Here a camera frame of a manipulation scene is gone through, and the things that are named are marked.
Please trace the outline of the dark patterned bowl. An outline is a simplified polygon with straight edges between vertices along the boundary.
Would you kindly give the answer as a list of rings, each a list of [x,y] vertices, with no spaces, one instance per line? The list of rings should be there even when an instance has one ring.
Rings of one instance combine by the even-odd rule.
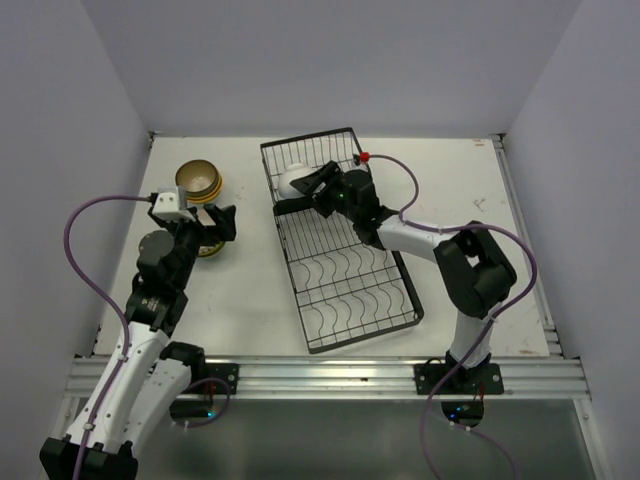
[[[199,198],[211,194],[218,186],[221,174],[214,164],[204,159],[190,160],[175,173],[175,184],[188,196]]]

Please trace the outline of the lime yellow bowl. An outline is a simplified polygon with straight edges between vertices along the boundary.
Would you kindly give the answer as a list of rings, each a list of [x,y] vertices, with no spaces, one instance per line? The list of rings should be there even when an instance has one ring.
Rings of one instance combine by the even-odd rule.
[[[219,253],[225,246],[224,242],[216,243],[211,246],[201,246],[198,251],[199,258],[209,258]]]

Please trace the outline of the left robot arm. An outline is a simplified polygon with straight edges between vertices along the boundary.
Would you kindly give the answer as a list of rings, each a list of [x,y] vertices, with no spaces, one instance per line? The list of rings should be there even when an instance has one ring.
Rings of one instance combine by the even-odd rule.
[[[171,336],[200,249],[235,239],[236,208],[206,205],[212,222],[204,225],[193,207],[162,212],[158,195],[147,200],[159,228],[141,241],[131,295],[115,310],[121,332],[105,370],[66,432],[40,450],[50,479],[133,479],[138,455],[180,394],[212,400],[235,392],[233,380],[210,372],[202,348]]]

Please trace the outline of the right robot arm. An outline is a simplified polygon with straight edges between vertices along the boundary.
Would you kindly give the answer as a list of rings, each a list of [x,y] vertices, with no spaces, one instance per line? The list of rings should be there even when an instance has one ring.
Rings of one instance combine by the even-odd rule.
[[[335,161],[317,169],[302,163],[288,167],[279,177],[277,191],[287,200],[305,200],[325,218],[342,215],[367,246],[436,264],[457,309],[454,339],[447,352],[452,362],[445,369],[445,379],[461,393],[480,382],[479,366],[490,356],[492,316],[517,280],[515,269],[488,229],[477,222],[451,232],[412,226],[398,211],[380,202],[368,170],[344,170]]]

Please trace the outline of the orange yellow bowl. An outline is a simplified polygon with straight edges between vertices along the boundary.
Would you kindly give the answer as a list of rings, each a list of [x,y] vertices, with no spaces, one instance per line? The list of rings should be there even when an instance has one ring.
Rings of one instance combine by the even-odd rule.
[[[194,197],[194,196],[187,195],[186,201],[189,204],[193,204],[193,205],[204,205],[204,204],[209,204],[214,202],[218,196],[219,196],[219,193],[217,192],[213,192],[208,196],[202,196],[202,197]]]

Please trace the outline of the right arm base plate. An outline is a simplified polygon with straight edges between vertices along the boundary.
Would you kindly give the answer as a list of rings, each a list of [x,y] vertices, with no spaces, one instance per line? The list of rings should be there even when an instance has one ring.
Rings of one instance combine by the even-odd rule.
[[[413,376],[418,395],[428,396],[438,382],[454,367],[455,361],[446,356],[430,358],[413,365]],[[500,366],[490,359],[473,368],[460,367],[437,390],[437,395],[502,395],[505,387]]]

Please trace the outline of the aluminium mounting rail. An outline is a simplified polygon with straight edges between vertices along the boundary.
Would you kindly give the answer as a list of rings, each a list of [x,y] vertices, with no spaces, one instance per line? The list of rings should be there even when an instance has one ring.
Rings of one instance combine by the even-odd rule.
[[[228,373],[238,400],[413,400],[428,394],[418,372],[425,358],[215,357],[211,369]],[[582,364],[562,357],[497,358],[469,398],[585,400],[590,397]]]

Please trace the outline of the white ceramic bowl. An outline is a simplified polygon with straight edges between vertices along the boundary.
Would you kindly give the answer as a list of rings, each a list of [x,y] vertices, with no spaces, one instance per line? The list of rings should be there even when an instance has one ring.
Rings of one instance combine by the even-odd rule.
[[[303,163],[289,165],[278,179],[277,191],[281,199],[296,199],[303,196],[291,182],[299,178],[306,177],[313,172],[313,169]]]

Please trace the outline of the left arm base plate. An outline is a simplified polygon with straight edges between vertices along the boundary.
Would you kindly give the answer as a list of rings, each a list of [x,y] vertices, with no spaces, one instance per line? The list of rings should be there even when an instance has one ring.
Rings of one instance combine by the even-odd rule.
[[[231,395],[235,395],[237,385],[240,378],[240,365],[228,362],[213,362],[206,364],[206,371],[202,375],[203,378],[216,378],[224,382],[230,390]],[[214,396],[216,394],[225,394],[226,389],[219,383],[209,381],[196,388],[198,393]]]

